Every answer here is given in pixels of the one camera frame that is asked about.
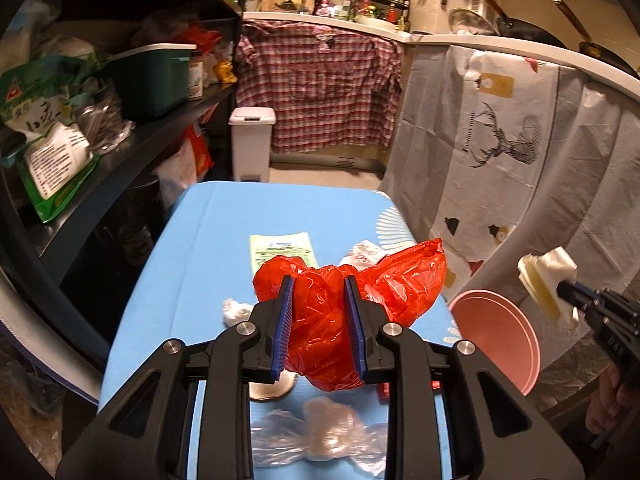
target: pink bowl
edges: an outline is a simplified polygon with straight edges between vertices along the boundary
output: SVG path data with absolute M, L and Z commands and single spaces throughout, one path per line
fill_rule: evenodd
M 472 341 L 523 395 L 540 374 L 540 345 L 520 309 L 490 290 L 469 290 L 449 309 L 464 339 Z

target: pan handle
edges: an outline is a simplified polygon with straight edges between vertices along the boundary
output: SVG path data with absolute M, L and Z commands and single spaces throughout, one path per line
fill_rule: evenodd
M 489 6 L 493 10 L 495 10 L 495 12 L 500 14 L 500 17 L 502 18 L 504 23 L 508 23 L 509 22 L 509 17 L 507 16 L 507 13 L 504 12 L 504 10 L 502 10 L 502 7 L 500 5 L 498 5 L 498 2 L 496 2 L 495 0 L 484 0 L 484 1 L 486 1 L 489 4 Z
M 578 19 L 578 16 L 574 14 L 574 12 L 569 8 L 569 6 L 564 2 L 564 0 L 551 0 L 553 3 L 558 6 L 558 9 L 562 11 L 562 13 L 566 16 L 569 22 L 574 26 L 575 30 L 578 31 L 584 41 L 587 43 L 593 43 L 591 41 L 591 36 L 587 32 L 587 29 L 584 28 L 584 25 Z

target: green storage box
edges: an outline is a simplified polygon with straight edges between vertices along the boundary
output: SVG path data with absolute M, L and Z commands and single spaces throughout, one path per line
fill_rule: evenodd
M 144 122 L 177 107 L 187 97 L 194 44 L 156 43 L 111 57 L 100 71 L 122 100 L 122 116 Z

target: human hand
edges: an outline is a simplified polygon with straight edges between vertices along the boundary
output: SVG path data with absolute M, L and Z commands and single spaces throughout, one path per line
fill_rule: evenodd
M 618 441 L 628 430 L 640 411 L 640 390 L 632 390 L 623 384 L 616 392 L 619 382 L 620 371 L 615 365 L 611 365 L 600 376 L 600 388 L 591 396 L 585 421 L 587 430 L 594 434 L 615 429 L 609 437 L 612 443 Z M 618 422 L 616 417 L 626 407 L 631 408 L 629 414 L 624 421 Z

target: plaid shirt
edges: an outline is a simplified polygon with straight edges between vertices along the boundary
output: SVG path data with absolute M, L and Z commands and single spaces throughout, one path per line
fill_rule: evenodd
M 397 43 L 324 25 L 248 20 L 236 56 L 238 106 L 275 110 L 275 153 L 389 146 L 402 93 Z

